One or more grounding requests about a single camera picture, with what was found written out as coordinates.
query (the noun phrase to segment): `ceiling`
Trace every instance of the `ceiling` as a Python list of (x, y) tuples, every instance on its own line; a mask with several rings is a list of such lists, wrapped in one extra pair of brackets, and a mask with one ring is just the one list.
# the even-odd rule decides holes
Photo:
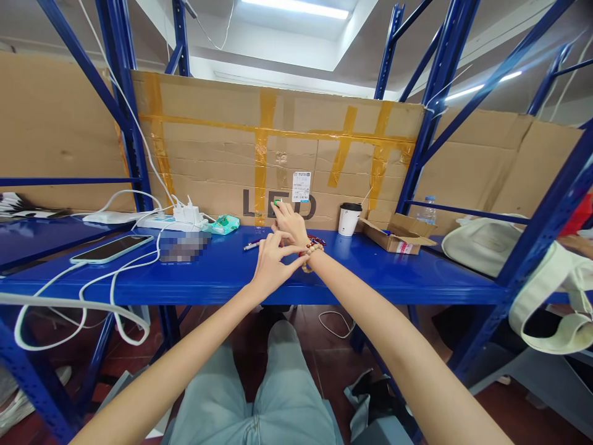
[[(233, 0), (189, 0), (213, 42), (222, 46)], [(188, 42), (195, 77), (251, 83), (333, 94), (372, 97), (381, 64), (394, 0), (306, 0), (351, 12), (347, 20), (297, 14), (234, 0), (235, 7), (223, 51), (208, 40), (197, 21), (186, 14)], [(405, 18), (421, 0), (407, 0)], [(553, 0), (482, 0), (470, 30), (451, 93), (485, 82), (513, 50)], [(98, 64), (100, 53), (78, 5), (57, 0), (82, 46)], [(84, 0), (97, 30), (93, 0)], [(449, 0), (434, 0), (402, 36), (385, 98), (396, 100), (442, 23)], [(138, 65), (163, 71), (175, 46), (170, 0), (128, 0)], [(521, 76), (499, 85), (482, 108), (524, 112), (557, 48), (580, 36), (565, 62), (575, 63), (593, 34), (593, 0), (578, 0), (530, 50), (517, 69)], [(0, 1), (0, 44), (23, 53), (69, 57), (63, 42), (35, 0)], [(593, 44), (584, 57), (593, 57)], [(563, 103), (593, 98), (593, 66), (578, 71), (563, 95)], [(423, 95), (428, 71), (421, 76), (409, 101)], [(548, 100), (552, 108), (570, 75), (562, 77)], [(471, 95), (451, 101), (463, 105)]]
[[(354, 10), (357, 3), (356, 0), (314, 0), (309, 2), (322, 6), (344, 9), (349, 12)], [(197, 13), (228, 20), (233, 0), (190, 0), (189, 3)], [(334, 41), (338, 39), (347, 24), (345, 20), (328, 19), (318, 15), (299, 12), (291, 12), (288, 14), (286, 11), (280, 9), (244, 3), (241, 0), (235, 0), (235, 9), (233, 11), (232, 20), (248, 23), (257, 27), (270, 28)], [(200, 19), (200, 21), (208, 33), (213, 32), (216, 33), (216, 35), (221, 34), (219, 30), (211, 29), (207, 20), (202, 21)], [(195, 22), (192, 23), (190, 21), (189, 24), (188, 38), (192, 40), (192, 37), (195, 37), (197, 33), (202, 33), (202, 30)], [(221, 35), (220, 42), (217, 42), (214, 38), (213, 40), (220, 46), (224, 40), (224, 34)]]

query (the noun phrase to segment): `blue shelf frame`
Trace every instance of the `blue shelf frame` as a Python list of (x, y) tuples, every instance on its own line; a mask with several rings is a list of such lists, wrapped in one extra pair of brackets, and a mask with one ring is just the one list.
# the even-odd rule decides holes
[[(513, 250), (509, 260), (494, 281), (497, 285), (508, 289), (504, 301), (496, 305), (481, 307), (480, 313), (474, 320), (469, 334), (465, 336), (459, 347), (449, 361), (451, 369), (463, 379), (469, 364), (490, 338), (498, 324), (508, 315), (510, 305), (517, 295), (527, 277), (541, 261), (550, 244), (556, 238), (560, 229), (574, 212), (583, 196), (593, 184), (593, 155), (590, 147), (593, 145), (593, 119), (583, 125), (584, 132), (578, 144), (570, 154), (559, 175), (554, 180), (550, 190), (546, 193), (533, 218), (525, 220), (479, 212), (450, 206), (427, 205), (413, 200), (416, 185), (422, 173), (422, 168), (443, 145), (448, 137), (459, 128), (463, 121), (479, 106), (486, 96), (496, 87), (502, 77), (507, 75), (520, 61), (531, 46), (552, 26), (552, 24), (566, 11), (574, 0), (557, 0), (556, 3), (544, 14), (543, 18), (532, 28), (523, 41), (513, 50), (509, 57), (492, 74), (485, 86), (470, 100), (445, 131), (432, 142), (435, 130), (439, 123), (440, 113), (444, 110), (444, 99), (447, 96), (450, 84), (455, 76), (461, 52), (466, 43), (469, 29), (473, 22), (479, 0), (452, 0), (441, 27), (435, 34), (426, 54), (416, 72), (406, 86), (400, 102), (405, 102), (418, 78), (424, 71), (430, 59), (434, 62), (429, 73), (422, 104), (426, 108), (421, 130), (418, 135), (416, 149), (412, 155), (410, 167), (406, 175), (397, 212), (407, 214), (411, 205), (424, 205), (440, 208), (442, 210), (487, 216), (513, 223), (527, 224), (523, 236)], [(106, 44), (106, 54), (114, 71), (114, 77), (122, 87), (114, 95), (109, 91), (104, 80), (92, 65), (80, 43), (76, 39), (64, 16), (61, 14), (55, 0), (38, 0), (39, 5), (72, 52), (88, 80), (94, 86), (97, 94), (119, 124), (124, 144), (128, 165), (130, 166), (129, 178), (2, 178), (0, 185), (48, 185), (48, 184), (104, 184), (129, 182), (138, 190), (149, 192), (148, 172), (144, 162), (144, 148), (141, 144), (140, 133), (134, 125), (133, 118), (137, 118), (136, 101), (133, 92), (131, 70), (136, 69), (135, 54), (133, 50), (132, 33), (128, 16), (126, 0), (96, 0), (101, 22), (101, 31)], [(390, 66), (393, 63), (395, 47), (398, 39), (430, 5), (431, 0), (424, 0), (420, 6), (403, 21), (404, 6), (396, 5), (393, 9), (390, 27), (385, 42), (384, 57), (381, 64), (375, 97), (383, 98), (389, 77)], [(194, 13), (185, 0), (172, 0), (175, 23), (175, 48), (166, 67), (166, 74), (190, 76), (189, 52), (187, 42), (187, 29), (185, 13), (193, 18)], [(549, 91), (553, 78), (571, 72), (593, 61), (582, 62), (573, 67), (560, 69), (562, 60), (570, 49), (561, 48), (554, 60), (544, 82), (536, 95), (535, 108), (541, 106), (543, 97)], [(125, 100), (130, 103), (129, 110)], [(152, 202), (138, 198), (138, 210), (151, 210)], [(160, 306), (164, 341), (155, 361), (168, 348), (173, 346), (180, 338), (179, 323), (187, 315), (191, 306), (187, 306), (181, 316), (177, 318), (175, 308)], [(410, 316), (413, 323), (418, 325), (418, 316), (415, 307), (410, 306)], [(19, 349), (12, 338), (12, 326), (18, 308), (7, 307), (0, 311), (0, 357), (15, 375), (27, 396), (37, 408), (38, 413), (46, 421), (52, 433), (60, 443), (68, 443), (82, 426), (82, 417), (91, 400), (98, 373), (104, 359), (106, 346), (113, 331), (113, 316), (107, 318), (99, 342), (93, 354), (93, 359), (88, 370), (88, 378), (72, 401), (67, 397), (63, 387), (59, 384), (56, 375), (43, 354), (32, 354)], [(32, 335), (26, 330), (24, 335), (30, 342), (34, 342)], [(356, 350), (361, 350), (365, 344), (375, 355), (374, 347), (368, 342), (360, 329), (353, 332), (351, 343)]]
[[(425, 3), (426, 2), (422, 3), (421, 7), (425, 8), (427, 6)], [(461, 110), (459, 115), (454, 118), (451, 124), (436, 140), (434, 140), (434, 142), (432, 142), (436, 127), (439, 123), (440, 113), (444, 110), (444, 99), (447, 96), (449, 84), (455, 76), (455, 71), (461, 56), (461, 50), (465, 45), (478, 3), (479, 0), (451, 1), (445, 22), (438, 29), (426, 54), (421, 60), (420, 65), (414, 72), (410, 82), (399, 98), (399, 102), (405, 102), (408, 99), (418, 78), (426, 68), (431, 57), (434, 55), (434, 62), (432, 64), (422, 100), (422, 104), (426, 108), (426, 113), (416, 142), (416, 149), (412, 155), (410, 166), (402, 187), (402, 192), (398, 200), (396, 209), (397, 213), (408, 214), (412, 205), (418, 205), (527, 225), (526, 230), (519, 239), (516, 247), (513, 249), (505, 266), (501, 270), (499, 276), (494, 280), (496, 284), (509, 290), (509, 293), (507, 294), (508, 297), (498, 305), (481, 306), (479, 308), (479, 313), (473, 321), (470, 332), (463, 338), (448, 362), (449, 367), (461, 380), (463, 380), (465, 373), (469, 368), (469, 364), (474, 360), (484, 344), (490, 339), (500, 322), (508, 316), (511, 304), (516, 295), (528, 279), (529, 275), (543, 259), (548, 248), (557, 238), (562, 227), (568, 222), (570, 216), (574, 213), (575, 209), (593, 184), (593, 154), (591, 152), (591, 146), (593, 146), (593, 119), (591, 119), (581, 126), (581, 129), (583, 129), (584, 132), (582, 133), (579, 142), (569, 155), (560, 173), (545, 194), (545, 197), (539, 204), (531, 219), (514, 218), (500, 214), (455, 208), (451, 206), (427, 204), (413, 200), (416, 186), (421, 177), (424, 165), (426, 165), (437, 150), (442, 147), (465, 119), (467, 119), (467, 117), (480, 105), (486, 96), (492, 92), (498, 85), (499, 81), (510, 73), (534, 43), (537, 42), (538, 39), (541, 38), (556, 20), (572, 5), (572, 3), (574, 3), (574, 0), (557, 0), (540, 21), (535, 24), (528, 35), (523, 38), (519, 45), (499, 65), (498, 69), (490, 76), (488, 81), (486, 81), (484, 87), (473, 96), (469, 103)], [(390, 36), (401, 36), (402, 34), (399, 30), (393, 30), (393, 26), (396, 24), (397, 20), (395, 18), (394, 9), (390, 33), (387, 37), (387, 44), (380, 69), (379, 80), (377, 82), (375, 98), (383, 97), (384, 88), (389, 76), (389, 68), (393, 61), (395, 42)], [(570, 49), (571, 47), (568, 44), (560, 47), (556, 58), (552, 62), (544, 81), (528, 109), (528, 114), (531, 114), (532, 116), (537, 114), (552, 87), (553, 81), (558, 76), (593, 64), (593, 59), (591, 59), (565, 69), (560, 69), (562, 62), (566, 59)], [(416, 327), (418, 327), (418, 316), (415, 307), (409, 305), (408, 311), (410, 313), (410, 320)], [(358, 327), (353, 332), (351, 344), (358, 352), (361, 352), (366, 344), (369, 346), (376, 359), (381, 359), (377, 356), (375, 348), (370, 344), (364, 333)], [(395, 388), (393, 379), (392, 386), (397, 394), (397, 388)], [(418, 439), (419, 436), (416, 435), (414, 441), (417, 441)]]
[[(121, 90), (119, 90), (113, 83), (113, 94), (82, 48), (55, 0), (37, 0), (37, 3), (47, 15), (49, 21), (101, 98), (101, 101), (120, 127), (129, 177), (3, 177), (0, 178), (0, 186), (129, 183), (134, 190), (150, 193), (145, 149), (140, 131), (134, 122), (134, 120), (138, 120), (138, 110), (133, 89), (132, 70), (137, 69), (137, 65), (127, 0), (96, 0), (106, 56), (112, 74), (121, 87)], [(172, 4), (176, 47), (167, 65), (166, 74), (173, 74), (179, 68), (179, 75), (189, 77), (191, 76), (190, 59), (185, 23), (185, 9), (188, 8), (188, 5), (183, 0), (172, 0)], [(138, 211), (154, 209), (152, 199), (139, 193), (135, 194), (135, 203)], [(152, 362), (179, 341), (181, 337), (179, 324), (190, 310), (191, 306), (186, 306), (181, 316), (177, 318), (174, 306), (159, 306), (163, 343), (153, 357)], [(18, 307), (3, 307), (0, 311), (0, 358), (4, 366), (19, 382), (21, 389), (25, 391), (36, 411), (41, 415), (58, 442), (62, 444), (70, 443), (83, 426), (84, 414), (86, 414), (92, 400), (99, 378), (99, 371), (114, 330), (114, 317), (111, 314), (106, 319), (86, 371), (85, 380), (76, 398), (72, 400), (58, 380), (45, 355), (39, 352), (24, 351), (14, 342), (13, 330), (18, 312)], [(23, 327), (23, 335), (29, 344), (35, 344), (35, 338), (26, 326)]]

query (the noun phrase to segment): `smartphone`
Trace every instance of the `smartphone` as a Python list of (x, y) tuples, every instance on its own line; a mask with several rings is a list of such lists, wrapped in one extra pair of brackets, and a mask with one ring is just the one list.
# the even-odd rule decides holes
[(105, 264), (119, 258), (122, 255), (146, 244), (154, 239), (150, 235), (129, 235), (116, 239), (85, 253), (81, 253), (70, 259), (72, 264), (86, 262), (89, 264)]

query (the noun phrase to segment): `water bottle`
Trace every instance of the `water bottle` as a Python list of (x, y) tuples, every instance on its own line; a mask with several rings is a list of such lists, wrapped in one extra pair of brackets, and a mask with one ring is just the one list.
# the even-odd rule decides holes
[[(427, 204), (434, 204), (434, 200), (434, 196), (428, 196), (424, 199), (424, 202)], [(414, 218), (424, 221), (425, 223), (437, 224), (437, 210), (431, 207), (416, 206)]]

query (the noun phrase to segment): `hand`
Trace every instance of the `hand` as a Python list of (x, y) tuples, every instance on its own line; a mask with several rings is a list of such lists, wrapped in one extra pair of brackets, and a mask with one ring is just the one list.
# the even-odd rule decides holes
[(278, 205), (275, 206), (272, 202), (272, 209), (276, 215), (276, 221), (272, 225), (272, 231), (277, 232), (281, 230), (288, 232), (294, 238), (293, 242), (299, 246), (309, 244), (307, 229), (305, 229), (305, 220), (292, 210), (290, 204), (278, 202)]
[(283, 239), (293, 244), (295, 242), (292, 235), (281, 231), (269, 234), (265, 240), (259, 242), (258, 265), (249, 284), (250, 287), (256, 289), (255, 295), (260, 299), (257, 304), (260, 304), (268, 295), (278, 289), (309, 258), (307, 255), (303, 255), (289, 265), (281, 263), (280, 260), (285, 256), (307, 251), (304, 246), (279, 247), (278, 244)]

